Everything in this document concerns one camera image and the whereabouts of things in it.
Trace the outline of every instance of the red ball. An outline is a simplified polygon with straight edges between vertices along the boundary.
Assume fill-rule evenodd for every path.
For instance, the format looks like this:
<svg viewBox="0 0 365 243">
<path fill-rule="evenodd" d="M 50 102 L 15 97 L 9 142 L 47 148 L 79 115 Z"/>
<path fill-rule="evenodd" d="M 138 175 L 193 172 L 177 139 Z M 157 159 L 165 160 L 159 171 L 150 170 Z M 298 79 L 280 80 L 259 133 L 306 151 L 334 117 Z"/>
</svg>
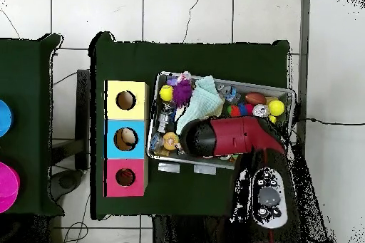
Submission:
<svg viewBox="0 0 365 243">
<path fill-rule="evenodd" d="M 228 107 L 228 113 L 232 117 L 241 116 L 240 109 L 236 105 L 230 105 Z"/>
</svg>

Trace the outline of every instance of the yellow ball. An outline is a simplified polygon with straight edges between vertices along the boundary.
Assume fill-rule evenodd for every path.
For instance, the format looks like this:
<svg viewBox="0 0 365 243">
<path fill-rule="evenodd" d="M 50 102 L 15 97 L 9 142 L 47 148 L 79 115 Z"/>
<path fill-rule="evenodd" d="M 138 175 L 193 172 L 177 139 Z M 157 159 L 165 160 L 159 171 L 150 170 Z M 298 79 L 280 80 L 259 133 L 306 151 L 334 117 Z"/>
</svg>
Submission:
<svg viewBox="0 0 365 243">
<path fill-rule="evenodd" d="M 274 117 L 273 115 L 269 115 L 269 119 L 270 119 L 270 121 L 271 121 L 273 124 L 275 124 L 275 123 L 277 122 L 277 118 L 276 118 L 276 117 Z"/>
<path fill-rule="evenodd" d="M 285 106 L 280 100 L 273 100 L 269 103 L 270 114 L 273 116 L 279 116 L 283 114 Z"/>
<path fill-rule="evenodd" d="M 173 100 L 173 87 L 169 85 L 163 85 L 160 89 L 160 97 L 164 101 Z"/>
</svg>

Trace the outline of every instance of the light blue cloth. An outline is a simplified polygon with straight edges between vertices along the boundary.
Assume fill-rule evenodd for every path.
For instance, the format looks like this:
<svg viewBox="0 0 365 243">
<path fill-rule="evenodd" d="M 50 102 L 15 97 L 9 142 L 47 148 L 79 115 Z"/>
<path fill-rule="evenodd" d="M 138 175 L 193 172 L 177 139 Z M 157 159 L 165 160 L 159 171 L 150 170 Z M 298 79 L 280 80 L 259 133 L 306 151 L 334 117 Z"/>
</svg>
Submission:
<svg viewBox="0 0 365 243">
<path fill-rule="evenodd" d="M 207 114 L 210 114 L 222 105 L 222 103 L 223 101 L 215 88 L 212 76 L 206 76 L 195 81 L 195 89 L 192 92 L 189 106 L 178 120 L 176 134 L 181 134 L 181 131 L 187 123 L 192 120 L 204 118 Z"/>
</svg>

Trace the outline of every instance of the wall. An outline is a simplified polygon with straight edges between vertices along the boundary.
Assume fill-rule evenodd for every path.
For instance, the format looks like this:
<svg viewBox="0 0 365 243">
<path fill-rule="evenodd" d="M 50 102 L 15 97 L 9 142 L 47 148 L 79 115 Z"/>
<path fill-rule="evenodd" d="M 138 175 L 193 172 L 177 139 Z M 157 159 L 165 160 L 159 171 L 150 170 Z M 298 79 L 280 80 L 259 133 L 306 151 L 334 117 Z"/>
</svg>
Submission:
<svg viewBox="0 0 365 243">
<path fill-rule="evenodd" d="M 307 117 L 365 123 L 365 9 L 311 0 Z M 325 225 L 338 243 L 365 243 L 365 126 L 307 123 L 306 159 Z"/>
</svg>

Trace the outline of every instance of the table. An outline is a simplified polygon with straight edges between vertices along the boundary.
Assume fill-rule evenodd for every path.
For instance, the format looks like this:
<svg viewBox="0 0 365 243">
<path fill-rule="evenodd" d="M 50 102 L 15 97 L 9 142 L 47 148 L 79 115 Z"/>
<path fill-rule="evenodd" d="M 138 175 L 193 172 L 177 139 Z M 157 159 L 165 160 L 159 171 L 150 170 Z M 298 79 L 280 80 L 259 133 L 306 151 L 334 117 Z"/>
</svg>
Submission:
<svg viewBox="0 0 365 243">
<path fill-rule="evenodd" d="M 106 214 L 227 214 L 232 170 L 217 169 L 216 175 L 193 172 L 193 165 L 180 164 L 180 174 L 158 171 L 158 160 L 148 159 L 149 183 L 143 197 L 103 197 L 103 88 L 104 80 L 144 81 L 153 99 L 155 77 L 161 71 L 189 71 L 223 80 L 287 87 L 289 43 L 186 44 L 122 43 L 108 32 L 91 42 L 91 216 Z"/>
<path fill-rule="evenodd" d="M 6 213 L 61 215 L 48 196 L 51 158 L 50 58 L 61 36 L 37 41 L 0 39 L 0 98 L 14 114 L 10 131 L 0 138 L 0 161 L 19 174 L 21 187 Z"/>
</svg>

